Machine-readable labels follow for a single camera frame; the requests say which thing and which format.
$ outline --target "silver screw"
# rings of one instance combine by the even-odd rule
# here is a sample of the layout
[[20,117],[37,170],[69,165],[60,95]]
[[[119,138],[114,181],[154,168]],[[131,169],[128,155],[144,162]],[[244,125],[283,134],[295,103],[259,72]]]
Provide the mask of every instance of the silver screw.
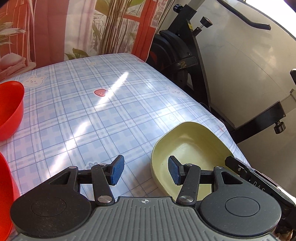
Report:
[[112,201],[112,198],[110,196],[104,195],[104,196],[98,197],[98,201],[100,203],[109,203]]
[[189,202],[193,202],[193,197],[191,197],[191,196],[181,196],[179,198],[179,200],[181,202],[184,202],[184,203],[189,203]]

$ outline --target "gray ribbed surface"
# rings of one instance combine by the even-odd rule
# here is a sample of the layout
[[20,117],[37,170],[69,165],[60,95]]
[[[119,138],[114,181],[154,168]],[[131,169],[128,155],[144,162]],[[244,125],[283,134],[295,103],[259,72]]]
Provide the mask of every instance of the gray ribbed surface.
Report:
[[[40,239],[18,235],[13,241]],[[109,207],[98,207],[89,221],[71,234],[46,241],[234,241],[209,229],[193,208],[174,204],[169,197],[121,197]],[[272,235],[248,241],[275,241]]]

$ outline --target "bowl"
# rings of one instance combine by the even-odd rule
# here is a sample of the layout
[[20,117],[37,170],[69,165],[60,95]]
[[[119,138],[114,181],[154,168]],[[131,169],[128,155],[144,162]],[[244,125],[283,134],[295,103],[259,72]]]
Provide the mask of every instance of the bowl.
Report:
[[4,156],[0,153],[0,241],[5,241],[12,231],[10,207],[20,196]]
[[[192,163],[202,170],[225,167],[225,159],[231,151],[205,126],[196,122],[183,122],[171,129],[155,144],[151,156],[151,173],[159,189],[174,200],[182,186],[177,186],[168,171],[168,158],[175,156],[180,163]],[[200,184],[198,200],[212,192],[211,184]]]
[[24,115],[25,88],[18,81],[0,84],[0,141],[10,138]]

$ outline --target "crosshair logo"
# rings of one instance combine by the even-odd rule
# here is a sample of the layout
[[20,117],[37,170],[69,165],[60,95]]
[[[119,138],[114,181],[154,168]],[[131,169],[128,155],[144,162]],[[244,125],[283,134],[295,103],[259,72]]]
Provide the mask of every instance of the crosshair logo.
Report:
[[148,202],[150,202],[150,201],[147,200],[147,199],[143,199],[141,202],[144,203],[144,204],[146,204],[146,203],[148,203]]

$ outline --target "red bowl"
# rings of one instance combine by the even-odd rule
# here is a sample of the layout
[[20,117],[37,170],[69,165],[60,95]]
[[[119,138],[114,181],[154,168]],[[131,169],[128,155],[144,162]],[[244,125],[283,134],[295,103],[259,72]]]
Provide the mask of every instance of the red bowl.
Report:
[[0,84],[0,141],[11,137],[19,127],[24,115],[25,88],[18,81]]
[[12,231],[10,207],[20,196],[4,156],[0,153],[0,241],[5,241]]

